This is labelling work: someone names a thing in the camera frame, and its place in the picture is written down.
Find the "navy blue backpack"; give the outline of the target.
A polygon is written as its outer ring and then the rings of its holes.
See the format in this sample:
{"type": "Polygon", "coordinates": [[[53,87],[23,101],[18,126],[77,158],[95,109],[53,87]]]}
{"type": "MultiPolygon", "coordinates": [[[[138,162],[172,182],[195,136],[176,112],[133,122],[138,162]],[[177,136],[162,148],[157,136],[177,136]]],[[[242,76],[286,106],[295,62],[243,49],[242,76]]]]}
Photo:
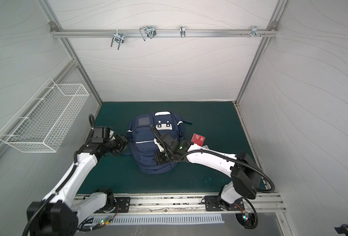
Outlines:
{"type": "Polygon", "coordinates": [[[184,140],[184,124],[192,124],[180,115],[168,111],[139,115],[130,123],[127,139],[132,156],[141,172],[149,175],[163,174],[173,170],[178,164],[168,162],[157,164],[155,154],[159,151],[154,143],[155,135],[151,126],[161,133],[168,133],[177,141],[184,140]]]}

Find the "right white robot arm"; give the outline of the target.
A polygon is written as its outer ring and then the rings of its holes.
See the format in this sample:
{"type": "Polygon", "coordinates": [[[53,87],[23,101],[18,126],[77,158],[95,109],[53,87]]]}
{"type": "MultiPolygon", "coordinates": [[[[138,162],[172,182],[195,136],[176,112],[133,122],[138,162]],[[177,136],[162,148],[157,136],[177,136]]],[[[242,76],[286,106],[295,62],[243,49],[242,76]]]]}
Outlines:
{"type": "Polygon", "coordinates": [[[226,154],[186,140],[179,142],[168,133],[154,130],[153,134],[159,149],[155,157],[157,164],[188,162],[206,166],[231,178],[231,182],[219,193],[219,201],[223,203],[231,205],[241,198],[253,200],[258,192],[275,191],[273,181],[245,152],[226,154]]]}

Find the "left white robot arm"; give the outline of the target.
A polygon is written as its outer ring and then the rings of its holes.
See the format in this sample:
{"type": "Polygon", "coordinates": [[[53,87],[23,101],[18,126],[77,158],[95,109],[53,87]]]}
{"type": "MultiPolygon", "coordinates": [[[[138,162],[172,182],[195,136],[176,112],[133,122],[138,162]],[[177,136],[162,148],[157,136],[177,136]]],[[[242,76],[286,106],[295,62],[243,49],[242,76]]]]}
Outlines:
{"type": "Polygon", "coordinates": [[[84,180],[106,154],[121,154],[128,139],[108,127],[95,127],[90,141],[73,154],[73,163],[57,185],[41,200],[27,208],[24,236],[73,236],[81,231],[88,217],[98,210],[118,212],[119,204],[111,189],[100,189],[74,204],[84,180]]]}

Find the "red booklet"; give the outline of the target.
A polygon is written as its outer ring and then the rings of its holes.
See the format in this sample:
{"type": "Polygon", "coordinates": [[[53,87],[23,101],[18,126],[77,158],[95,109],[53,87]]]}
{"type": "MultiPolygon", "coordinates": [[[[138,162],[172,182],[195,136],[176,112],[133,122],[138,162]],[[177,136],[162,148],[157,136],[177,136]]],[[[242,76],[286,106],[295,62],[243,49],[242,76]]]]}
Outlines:
{"type": "Polygon", "coordinates": [[[205,142],[205,137],[194,133],[192,138],[191,138],[191,142],[202,147],[204,142],[205,142]]]}

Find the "aluminium cross bar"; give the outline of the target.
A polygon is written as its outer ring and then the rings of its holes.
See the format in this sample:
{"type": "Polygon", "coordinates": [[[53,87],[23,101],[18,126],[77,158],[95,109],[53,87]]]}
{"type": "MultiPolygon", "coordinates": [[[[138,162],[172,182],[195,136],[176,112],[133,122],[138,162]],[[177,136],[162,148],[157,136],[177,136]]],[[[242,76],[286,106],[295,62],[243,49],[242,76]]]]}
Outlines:
{"type": "MultiPolygon", "coordinates": [[[[241,33],[249,33],[251,29],[185,29],[186,37],[202,38],[202,37],[243,37],[241,33]]],[[[266,37],[276,37],[279,34],[277,30],[259,29],[260,32],[267,34],[266,37]]],[[[54,38],[112,38],[113,34],[119,32],[125,38],[141,38],[139,30],[61,30],[52,31],[54,38]]],[[[179,29],[157,29],[156,38],[181,38],[179,29]]]]}

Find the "metal double hook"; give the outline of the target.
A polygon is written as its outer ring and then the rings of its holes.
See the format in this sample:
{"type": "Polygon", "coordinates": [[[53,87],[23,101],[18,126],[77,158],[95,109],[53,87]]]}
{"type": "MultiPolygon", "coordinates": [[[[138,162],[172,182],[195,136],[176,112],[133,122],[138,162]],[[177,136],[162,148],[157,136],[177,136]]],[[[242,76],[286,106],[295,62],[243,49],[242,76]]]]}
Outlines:
{"type": "Polygon", "coordinates": [[[154,26],[142,26],[140,27],[139,32],[144,41],[146,41],[148,38],[152,39],[157,34],[154,26]]]}

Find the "small metal hook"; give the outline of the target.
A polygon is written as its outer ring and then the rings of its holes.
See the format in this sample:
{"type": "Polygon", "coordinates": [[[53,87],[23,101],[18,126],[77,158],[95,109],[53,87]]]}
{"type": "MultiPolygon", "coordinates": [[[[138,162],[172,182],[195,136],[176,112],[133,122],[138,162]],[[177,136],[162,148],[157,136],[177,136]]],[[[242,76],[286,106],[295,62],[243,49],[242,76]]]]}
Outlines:
{"type": "Polygon", "coordinates": [[[184,26],[180,26],[179,30],[180,30],[180,37],[181,38],[185,38],[186,37],[185,27],[184,26]]]}

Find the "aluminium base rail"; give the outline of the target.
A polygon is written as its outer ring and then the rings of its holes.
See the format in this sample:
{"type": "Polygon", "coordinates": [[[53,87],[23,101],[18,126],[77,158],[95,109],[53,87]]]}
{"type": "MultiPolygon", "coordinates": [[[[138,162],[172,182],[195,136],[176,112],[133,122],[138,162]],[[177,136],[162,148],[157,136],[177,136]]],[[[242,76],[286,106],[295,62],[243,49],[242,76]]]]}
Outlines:
{"type": "MultiPolygon", "coordinates": [[[[168,193],[168,194],[115,194],[115,197],[129,197],[127,214],[195,214],[208,213],[202,199],[216,196],[216,192],[203,193],[168,193]]],[[[259,193],[250,200],[257,213],[286,212],[286,207],[278,193],[259,193]]]]}

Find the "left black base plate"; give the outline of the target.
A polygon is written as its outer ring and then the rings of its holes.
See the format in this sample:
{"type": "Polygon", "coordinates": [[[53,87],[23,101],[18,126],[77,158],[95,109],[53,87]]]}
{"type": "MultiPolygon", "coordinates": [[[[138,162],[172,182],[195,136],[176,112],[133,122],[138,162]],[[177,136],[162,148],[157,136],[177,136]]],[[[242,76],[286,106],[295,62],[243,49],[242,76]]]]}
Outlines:
{"type": "Polygon", "coordinates": [[[114,197],[113,202],[107,201],[106,205],[95,213],[128,213],[130,207],[130,197],[114,197]]]}

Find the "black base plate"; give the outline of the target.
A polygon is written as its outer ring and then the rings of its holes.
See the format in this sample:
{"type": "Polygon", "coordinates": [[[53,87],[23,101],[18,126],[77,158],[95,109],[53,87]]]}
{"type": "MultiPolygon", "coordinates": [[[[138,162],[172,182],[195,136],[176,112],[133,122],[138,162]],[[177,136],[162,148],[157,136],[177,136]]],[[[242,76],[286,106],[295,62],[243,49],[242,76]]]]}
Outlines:
{"type": "Polygon", "coordinates": [[[130,207],[130,197],[114,197],[113,202],[107,201],[106,205],[95,213],[128,213],[130,207]]]}
{"type": "Polygon", "coordinates": [[[232,204],[221,199],[220,196],[205,196],[201,203],[205,205],[206,211],[245,211],[243,199],[239,198],[232,204]]]}

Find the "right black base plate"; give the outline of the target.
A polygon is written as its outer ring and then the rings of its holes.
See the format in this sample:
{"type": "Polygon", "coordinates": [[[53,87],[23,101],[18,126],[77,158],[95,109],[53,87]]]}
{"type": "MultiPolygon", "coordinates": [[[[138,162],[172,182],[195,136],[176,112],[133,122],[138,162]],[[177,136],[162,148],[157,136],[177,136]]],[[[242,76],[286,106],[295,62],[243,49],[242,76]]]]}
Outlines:
{"type": "Polygon", "coordinates": [[[201,203],[205,205],[206,211],[245,211],[243,199],[239,198],[232,204],[221,199],[220,196],[205,196],[201,203]]]}

